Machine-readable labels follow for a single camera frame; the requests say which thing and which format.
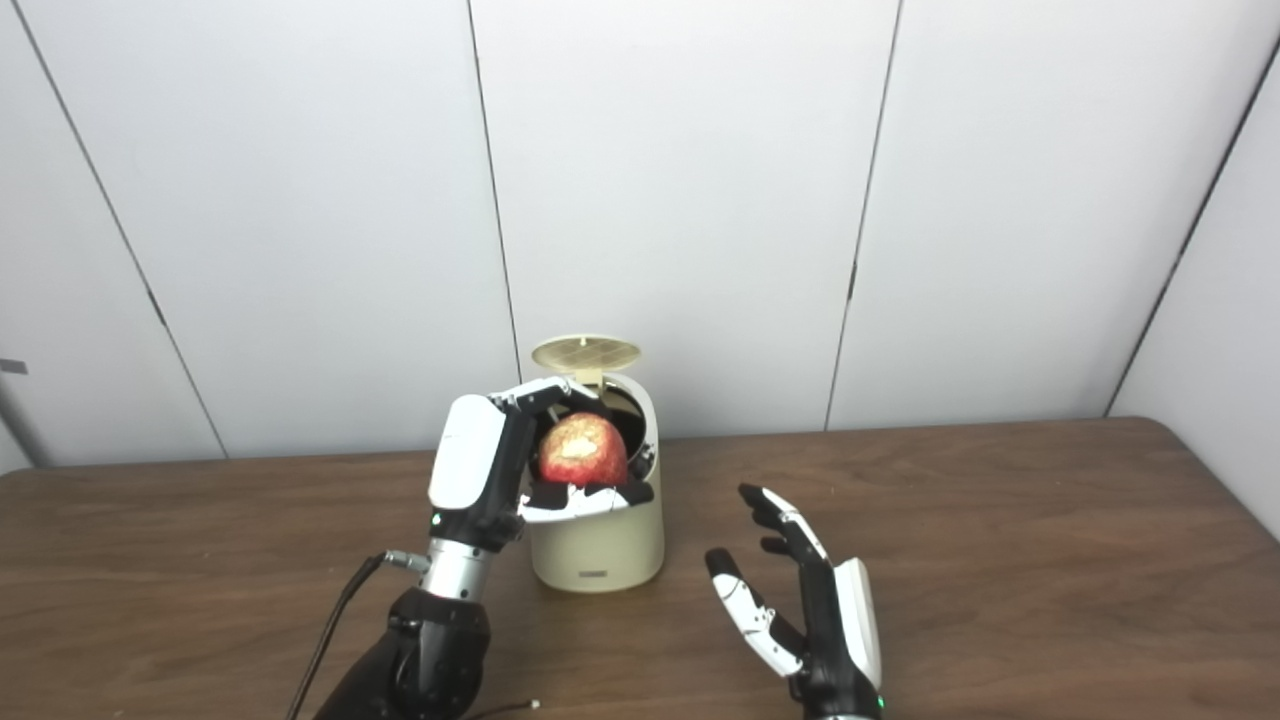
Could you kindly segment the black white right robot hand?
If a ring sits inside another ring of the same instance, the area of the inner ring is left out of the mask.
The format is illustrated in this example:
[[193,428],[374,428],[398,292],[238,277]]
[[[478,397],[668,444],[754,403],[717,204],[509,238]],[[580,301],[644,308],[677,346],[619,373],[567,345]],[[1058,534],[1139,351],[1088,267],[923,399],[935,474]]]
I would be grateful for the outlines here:
[[742,483],[739,495],[754,523],[771,530],[760,547],[796,562],[805,626],[771,607],[728,550],[713,548],[707,570],[739,634],[787,682],[803,717],[881,719],[881,635],[865,564],[835,562],[801,512],[774,491]]

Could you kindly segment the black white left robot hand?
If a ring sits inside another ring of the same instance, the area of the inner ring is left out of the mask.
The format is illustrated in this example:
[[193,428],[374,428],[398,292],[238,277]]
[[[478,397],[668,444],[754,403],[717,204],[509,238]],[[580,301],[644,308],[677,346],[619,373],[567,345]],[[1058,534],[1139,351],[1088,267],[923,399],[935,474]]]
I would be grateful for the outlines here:
[[429,484],[429,556],[498,553],[529,523],[577,521],[655,501],[650,483],[630,478],[618,486],[535,479],[527,488],[539,425],[556,406],[611,419],[598,392],[564,377],[465,395],[451,405]]

